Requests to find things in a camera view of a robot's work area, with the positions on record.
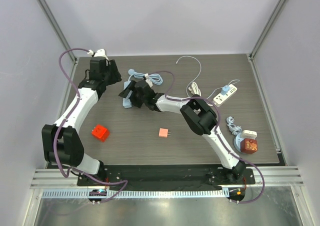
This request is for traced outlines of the white usb power strip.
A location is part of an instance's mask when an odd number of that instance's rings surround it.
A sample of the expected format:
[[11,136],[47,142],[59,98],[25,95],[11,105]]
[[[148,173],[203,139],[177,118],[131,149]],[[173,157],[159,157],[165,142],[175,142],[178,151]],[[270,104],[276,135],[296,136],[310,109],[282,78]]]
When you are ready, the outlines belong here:
[[226,95],[222,95],[221,93],[219,93],[213,98],[213,103],[217,107],[220,107],[222,104],[224,104],[238,90],[238,88],[233,84],[229,84],[229,86],[230,90],[227,92]]

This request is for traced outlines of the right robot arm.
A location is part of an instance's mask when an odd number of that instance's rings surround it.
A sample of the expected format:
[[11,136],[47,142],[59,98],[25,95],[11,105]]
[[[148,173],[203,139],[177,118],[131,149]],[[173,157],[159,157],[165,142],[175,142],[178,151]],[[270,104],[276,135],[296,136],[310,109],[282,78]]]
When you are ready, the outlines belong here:
[[141,81],[131,81],[119,93],[129,99],[135,107],[146,105],[157,112],[172,112],[181,115],[191,131],[202,136],[217,154],[225,178],[230,183],[238,183],[244,177],[246,163],[232,149],[220,129],[220,116],[200,96],[191,98],[170,97],[165,93],[155,92],[150,85]]

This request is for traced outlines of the blue power strip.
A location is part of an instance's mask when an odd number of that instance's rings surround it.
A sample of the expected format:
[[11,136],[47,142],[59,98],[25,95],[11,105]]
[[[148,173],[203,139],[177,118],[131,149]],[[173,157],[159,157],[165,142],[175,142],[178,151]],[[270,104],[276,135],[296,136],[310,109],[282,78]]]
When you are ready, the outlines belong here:
[[[126,89],[127,86],[130,84],[130,82],[131,82],[131,81],[125,81],[125,82],[124,82],[123,89]],[[132,91],[130,91],[130,92],[128,93],[128,95],[127,95],[125,98],[123,98],[123,100],[122,100],[122,105],[123,105],[123,107],[124,107],[125,109],[132,107],[132,102],[131,102],[131,100],[129,99],[131,93],[132,93]]]

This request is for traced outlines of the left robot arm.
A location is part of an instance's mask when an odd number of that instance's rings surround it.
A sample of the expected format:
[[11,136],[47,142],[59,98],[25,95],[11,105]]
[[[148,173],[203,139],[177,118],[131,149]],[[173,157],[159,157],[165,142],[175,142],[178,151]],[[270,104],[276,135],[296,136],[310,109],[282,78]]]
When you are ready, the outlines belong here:
[[90,112],[99,101],[107,86],[120,82],[121,74],[115,60],[105,57],[92,57],[85,78],[76,87],[76,95],[64,114],[52,125],[42,128],[44,158],[51,164],[60,164],[76,168],[89,174],[88,179],[94,185],[102,185],[106,172],[102,161],[85,153],[79,137],[79,130]]

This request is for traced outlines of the blue usb charger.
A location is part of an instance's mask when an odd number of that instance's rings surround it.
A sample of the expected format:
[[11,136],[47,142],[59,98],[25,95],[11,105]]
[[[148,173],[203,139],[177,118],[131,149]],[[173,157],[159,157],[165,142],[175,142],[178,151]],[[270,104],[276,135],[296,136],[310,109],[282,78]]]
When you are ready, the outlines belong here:
[[222,95],[226,95],[229,90],[230,90],[230,86],[229,86],[229,85],[225,85],[225,86],[222,87],[220,93],[221,93]]

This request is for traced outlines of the red cube socket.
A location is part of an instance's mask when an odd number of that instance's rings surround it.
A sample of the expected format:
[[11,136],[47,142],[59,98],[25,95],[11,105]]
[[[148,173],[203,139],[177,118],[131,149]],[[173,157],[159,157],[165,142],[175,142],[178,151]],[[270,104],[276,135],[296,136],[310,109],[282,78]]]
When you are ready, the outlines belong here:
[[100,124],[97,124],[92,130],[92,136],[101,142],[105,142],[109,135],[110,131]]

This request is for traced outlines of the pink plug adapter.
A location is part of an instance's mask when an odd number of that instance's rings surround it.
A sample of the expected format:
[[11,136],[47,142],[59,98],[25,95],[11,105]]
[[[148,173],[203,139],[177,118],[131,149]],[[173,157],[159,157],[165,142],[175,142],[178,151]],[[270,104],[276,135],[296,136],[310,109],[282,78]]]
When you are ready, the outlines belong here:
[[167,128],[160,128],[158,136],[161,138],[168,138],[170,136],[170,131]]

